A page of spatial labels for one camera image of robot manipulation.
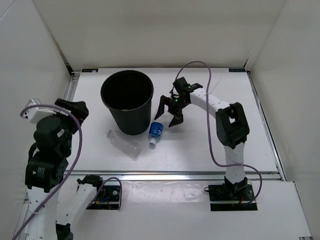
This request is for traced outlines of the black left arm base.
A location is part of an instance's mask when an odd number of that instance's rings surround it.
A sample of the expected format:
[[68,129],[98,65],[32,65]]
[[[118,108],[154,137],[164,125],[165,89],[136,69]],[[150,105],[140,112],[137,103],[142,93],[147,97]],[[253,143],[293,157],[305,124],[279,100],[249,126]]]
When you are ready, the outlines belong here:
[[122,205],[122,184],[113,179],[107,182],[87,210],[120,210]]

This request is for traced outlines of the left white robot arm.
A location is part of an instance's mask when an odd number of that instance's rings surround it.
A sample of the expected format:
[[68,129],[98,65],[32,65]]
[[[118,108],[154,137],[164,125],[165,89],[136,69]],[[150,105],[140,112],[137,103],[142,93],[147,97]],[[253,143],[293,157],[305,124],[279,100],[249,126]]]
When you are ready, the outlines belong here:
[[77,180],[77,190],[70,206],[58,213],[59,192],[67,179],[67,158],[72,153],[72,137],[82,133],[81,125],[89,116],[84,101],[58,98],[53,105],[31,99],[21,113],[36,125],[35,140],[28,152],[25,185],[30,216],[22,228],[28,240],[72,240],[73,226],[93,200],[105,194],[103,179],[86,175]]

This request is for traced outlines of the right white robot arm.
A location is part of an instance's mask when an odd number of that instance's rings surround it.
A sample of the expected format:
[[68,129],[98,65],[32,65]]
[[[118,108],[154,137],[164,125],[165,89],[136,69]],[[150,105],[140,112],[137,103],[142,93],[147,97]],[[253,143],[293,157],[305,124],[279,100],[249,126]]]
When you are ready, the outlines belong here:
[[183,122],[182,109],[190,104],[207,111],[208,122],[210,116],[215,119],[216,135],[225,151],[225,164],[215,164],[226,168],[224,193],[230,200],[236,200],[248,185],[244,171],[244,147],[250,128],[243,106],[238,102],[223,101],[199,88],[190,93],[181,93],[177,98],[162,95],[155,119],[164,114],[167,106],[168,112],[173,115],[169,126],[179,125]]

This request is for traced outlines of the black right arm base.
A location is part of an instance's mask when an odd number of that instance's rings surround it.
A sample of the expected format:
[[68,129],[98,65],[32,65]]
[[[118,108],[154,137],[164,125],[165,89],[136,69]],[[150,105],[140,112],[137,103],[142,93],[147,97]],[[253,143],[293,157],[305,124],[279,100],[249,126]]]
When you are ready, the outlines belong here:
[[254,190],[251,184],[233,194],[226,185],[214,184],[203,188],[209,194],[211,212],[257,211]]

